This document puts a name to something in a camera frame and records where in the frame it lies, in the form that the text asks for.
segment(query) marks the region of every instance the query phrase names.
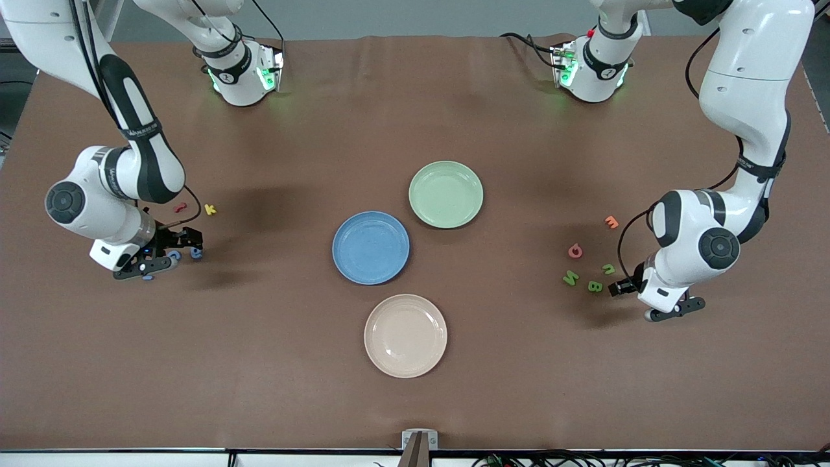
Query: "plate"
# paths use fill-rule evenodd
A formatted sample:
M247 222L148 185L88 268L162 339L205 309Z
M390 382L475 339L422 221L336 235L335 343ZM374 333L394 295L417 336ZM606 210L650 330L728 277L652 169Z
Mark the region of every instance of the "plate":
M476 217L484 202L484 188L464 164L440 160L420 169L409 184L409 204L427 224L454 229Z
M393 216L366 211L337 229L331 253L334 265L348 280L362 285L385 283L407 263L409 235Z
M369 315L364 345L380 371L396 378L414 378L441 360L447 349L447 324L426 298L395 295Z

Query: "table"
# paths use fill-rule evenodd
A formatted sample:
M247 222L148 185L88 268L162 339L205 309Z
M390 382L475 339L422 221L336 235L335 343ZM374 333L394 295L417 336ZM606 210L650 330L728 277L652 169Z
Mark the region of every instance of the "table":
M217 209L193 222L202 262L186 255L149 283L112 280L89 240L44 213L83 148L123 143L99 102L41 75L0 172L0 448L384 447L427 426L444 448L817 449L830 195L800 70L771 219L732 270L694 287L706 310L648 323L635 298L586 287L619 279L601 269L616 263L607 216L735 163L734 138L683 81L698 41L644 37L625 86L597 105L506 39L292 42L284 92L248 108L212 92L187 44L115 44ZM408 207L411 177L444 159L485 187L462 229ZM150 213L174 220L181 201ZM413 245L377 287L341 277L330 250L370 209ZM633 268L656 247L638 224L624 258ZM385 376L362 343L372 308L398 293L432 300L449 328L443 360L414 380Z

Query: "white plate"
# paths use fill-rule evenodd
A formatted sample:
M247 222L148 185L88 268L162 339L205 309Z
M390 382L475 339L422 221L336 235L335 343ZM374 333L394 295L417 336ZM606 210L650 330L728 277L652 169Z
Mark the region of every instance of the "white plate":
M395 295L369 315L364 345L380 371L396 378L414 378L441 360L447 349L447 324L426 298Z

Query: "green plate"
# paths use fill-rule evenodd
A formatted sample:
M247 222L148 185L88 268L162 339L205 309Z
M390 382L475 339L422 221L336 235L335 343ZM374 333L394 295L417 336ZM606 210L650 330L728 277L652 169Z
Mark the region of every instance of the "green plate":
M470 222L484 202L484 188L464 164L440 160L420 169L409 184L409 204L427 224L454 229Z

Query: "brown tabletop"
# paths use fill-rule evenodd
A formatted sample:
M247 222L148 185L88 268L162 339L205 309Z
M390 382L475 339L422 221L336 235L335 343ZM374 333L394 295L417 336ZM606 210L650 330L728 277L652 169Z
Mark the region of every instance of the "brown tabletop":
M218 211L193 222L201 263L185 254L149 283L117 283L90 240L46 216L82 149L123 141L97 100L39 77L0 171L0 448L383 447L426 426L446 448L817 449L830 438L830 141L800 70L772 217L731 271L693 288L709 306L652 324L636 298L587 290L620 278L601 269L620 230L607 216L735 163L734 138L683 81L698 41L643 38L598 105L554 89L506 39L297 42L285 92L250 108L210 89L188 44L117 44ZM478 217L450 231L407 198L446 159L485 187ZM182 194L150 213L191 214L173 213L180 201L193 207ZM365 287L337 272L331 241L371 209L403 222L412 254ZM656 247L638 224L624 256L633 268ZM414 380L384 375L362 340L398 293L432 300L449 328L442 361Z

